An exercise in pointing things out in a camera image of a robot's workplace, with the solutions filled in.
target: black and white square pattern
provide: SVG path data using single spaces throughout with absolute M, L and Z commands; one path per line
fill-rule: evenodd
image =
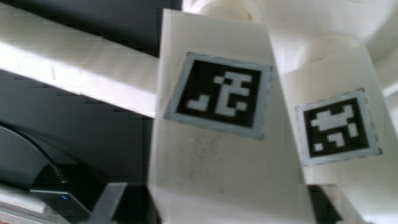
M 270 73 L 268 66 L 188 53 L 165 118 L 261 138 Z
M 306 165 L 380 154 L 362 90 L 297 109 Z

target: black cable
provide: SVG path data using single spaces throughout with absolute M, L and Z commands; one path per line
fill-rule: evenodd
M 46 152 L 44 152 L 44 150 L 43 150 L 39 144 L 37 144 L 36 141 L 32 140 L 32 138 L 23 134 L 21 131 L 18 131 L 18 130 L 14 129 L 14 127 L 11 127 L 11 126 L 9 126 L 5 123 L 2 123 L 2 122 L 0 122 L 0 128 L 2 128 L 4 130 L 7 130 L 16 136 L 20 136 L 21 139 L 27 141 L 27 143 L 34 146 L 34 148 L 36 148 L 39 154 L 43 155 L 43 157 L 44 157 L 44 159 L 46 159 L 46 161 L 48 161 L 48 164 L 50 164 L 50 166 L 52 166 L 52 168 L 53 168 L 53 172 L 55 172 L 55 175 L 57 175 L 57 177 L 59 177 L 60 183 L 68 183 L 68 181 L 69 181 L 68 175 L 66 175 L 64 171 L 60 170 L 57 164 L 55 164 L 55 162 L 53 162 L 53 159 L 52 159 L 52 157 L 48 156 L 48 154 L 46 154 Z

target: white surface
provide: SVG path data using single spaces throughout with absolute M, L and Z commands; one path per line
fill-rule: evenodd
M 382 155 L 306 167 L 304 174 L 307 183 L 338 185 L 362 217 L 375 221 L 384 216 L 398 216 L 398 140 L 366 49 L 348 49 L 283 76 L 297 142 L 300 131 L 295 107 L 359 88 L 364 88 L 368 96 Z M 396 220 L 398 217 L 393 222 L 375 223 L 396 224 Z
M 155 116 L 158 59 L 4 4 L 0 69 Z
M 162 118 L 188 50 L 272 65 L 267 30 L 254 24 L 165 11 L 160 113 L 155 120 L 149 172 L 149 189 L 163 222 L 311 224 L 313 209 L 279 81 L 274 80 L 270 108 L 263 114 L 272 118 L 263 140 Z
M 0 184 L 0 204 L 12 205 L 32 212 L 43 213 L 46 204 L 28 195 L 28 192 Z

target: black dark background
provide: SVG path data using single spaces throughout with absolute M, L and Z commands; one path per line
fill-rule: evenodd
M 158 56 L 162 11 L 181 0 L 0 0 L 60 24 Z
M 32 137 L 59 164 L 82 164 L 105 183 L 146 183 L 153 120 L 0 71 L 0 121 Z M 0 129 L 0 182 L 28 188 L 46 161 Z

